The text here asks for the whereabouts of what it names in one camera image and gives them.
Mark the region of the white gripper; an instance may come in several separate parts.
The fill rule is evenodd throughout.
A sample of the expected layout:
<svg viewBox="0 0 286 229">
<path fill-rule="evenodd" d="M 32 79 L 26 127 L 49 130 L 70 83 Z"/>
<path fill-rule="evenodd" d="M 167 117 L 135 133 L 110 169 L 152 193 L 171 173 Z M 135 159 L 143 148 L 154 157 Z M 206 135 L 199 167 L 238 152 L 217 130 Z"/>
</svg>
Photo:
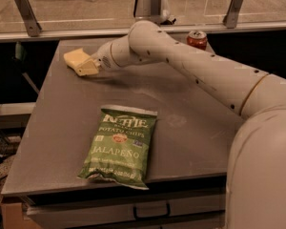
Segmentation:
<svg viewBox="0 0 286 229">
<path fill-rule="evenodd" d="M 111 43 L 105 43 L 95 53 L 92 59 L 88 59 L 75 67 L 75 72 L 79 76 L 95 75 L 99 70 L 112 71 L 114 62 L 111 55 Z"/>
</svg>

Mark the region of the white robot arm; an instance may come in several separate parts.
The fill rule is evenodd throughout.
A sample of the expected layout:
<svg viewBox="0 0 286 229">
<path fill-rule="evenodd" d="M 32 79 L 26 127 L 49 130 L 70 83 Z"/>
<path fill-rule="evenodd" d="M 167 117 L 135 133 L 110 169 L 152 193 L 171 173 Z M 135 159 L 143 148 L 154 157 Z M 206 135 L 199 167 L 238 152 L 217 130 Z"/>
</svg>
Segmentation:
<svg viewBox="0 0 286 229">
<path fill-rule="evenodd" d="M 78 75 L 166 62 L 244 119 L 228 161 L 225 229 L 286 229 L 286 79 L 171 38 L 138 21 L 95 54 L 79 54 Z"/>
</svg>

